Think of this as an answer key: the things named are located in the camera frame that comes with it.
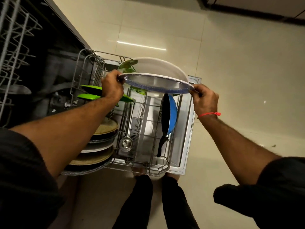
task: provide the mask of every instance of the stacked pan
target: stacked pan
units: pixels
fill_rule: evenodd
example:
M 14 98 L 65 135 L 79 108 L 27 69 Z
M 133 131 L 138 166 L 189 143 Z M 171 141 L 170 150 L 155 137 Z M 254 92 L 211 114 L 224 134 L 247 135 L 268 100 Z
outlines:
M 118 123 L 105 118 L 82 152 L 62 172 L 78 176 L 95 172 L 107 166 L 113 157 L 113 144 L 118 134 Z

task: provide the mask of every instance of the person's left arm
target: person's left arm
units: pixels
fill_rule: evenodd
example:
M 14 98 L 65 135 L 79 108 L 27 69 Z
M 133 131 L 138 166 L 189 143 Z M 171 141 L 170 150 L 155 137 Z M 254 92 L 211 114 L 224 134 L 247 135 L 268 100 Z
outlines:
M 30 139 L 39 150 L 49 173 L 57 177 L 89 142 L 104 117 L 123 96 L 123 85 L 113 70 L 102 80 L 103 97 L 10 130 Z

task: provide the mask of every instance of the black sleeve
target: black sleeve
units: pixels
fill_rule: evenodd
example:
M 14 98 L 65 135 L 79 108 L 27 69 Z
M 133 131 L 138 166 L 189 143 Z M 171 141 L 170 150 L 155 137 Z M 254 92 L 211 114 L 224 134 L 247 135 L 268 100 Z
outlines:
M 302 228 L 305 213 L 305 158 L 270 162 L 256 185 L 226 184 L 216 188 L 215 203 L 253 217 L 265 228 Z
M 47 228 L 62 204 L 36 146 L 19 133 L 0 129 L 0 227 Z

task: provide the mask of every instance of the blue frying pan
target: blue frying pan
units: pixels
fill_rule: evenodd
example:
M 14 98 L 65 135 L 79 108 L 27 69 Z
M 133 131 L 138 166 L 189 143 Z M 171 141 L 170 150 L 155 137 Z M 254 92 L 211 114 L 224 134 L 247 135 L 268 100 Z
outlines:
M 161 110 L 161 125 L 163 136 L 160 139 L 157 157 L 161 156 L 162 146 L 168 140 L 168 135 L 175 128 L 177 121 L 177 106 L 172 96 L 164 94 Z

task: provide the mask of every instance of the metal ladle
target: metal ladle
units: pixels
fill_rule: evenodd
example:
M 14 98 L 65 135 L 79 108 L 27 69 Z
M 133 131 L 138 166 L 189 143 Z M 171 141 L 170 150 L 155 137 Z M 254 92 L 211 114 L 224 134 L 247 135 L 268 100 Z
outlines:
M 132 147 L 133 147 L 133 140 L 130 138 L 130 130 L 131 130 L 131 126 L 132 126 L 132 114 L 133 114 L 134 107 L 135 107 L 135 103 L 130 102 L 127 134 L 126 134 L 126 137 L 123 137 L 120 140 L 120 149 L 123 152 L 129 152 L 130 150 L 132 150 Z

